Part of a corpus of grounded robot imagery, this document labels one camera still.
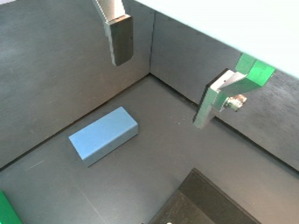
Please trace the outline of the silver green gripper right finger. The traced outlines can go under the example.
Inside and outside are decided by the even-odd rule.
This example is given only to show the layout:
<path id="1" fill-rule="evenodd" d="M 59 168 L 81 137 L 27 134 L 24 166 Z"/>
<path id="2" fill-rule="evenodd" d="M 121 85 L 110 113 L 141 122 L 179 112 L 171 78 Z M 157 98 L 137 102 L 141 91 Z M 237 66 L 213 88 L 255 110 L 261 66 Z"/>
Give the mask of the silver green gripper right finger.
<path id="1" fill-rule="evenodd" d="M 267 63 L 242 53 L 235 70 L 226 69 L 207 85 L 194 125 L 202 129 L 225 109 L 238 111 L 247 101 L 243 94 L 262 88 L 275 70 Z"/>

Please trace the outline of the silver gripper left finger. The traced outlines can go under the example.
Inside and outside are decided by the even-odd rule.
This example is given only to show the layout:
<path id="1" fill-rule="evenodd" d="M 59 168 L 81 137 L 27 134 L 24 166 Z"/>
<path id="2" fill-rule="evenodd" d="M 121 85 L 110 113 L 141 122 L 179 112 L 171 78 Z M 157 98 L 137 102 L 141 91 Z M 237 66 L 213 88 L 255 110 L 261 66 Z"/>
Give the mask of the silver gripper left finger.
<path id="1" fill-rule="evenodd" d="M 113 64 L 118 67 L 134 56 L 134 18 L 122 0 L 93 0 L 107 34 Z"/>

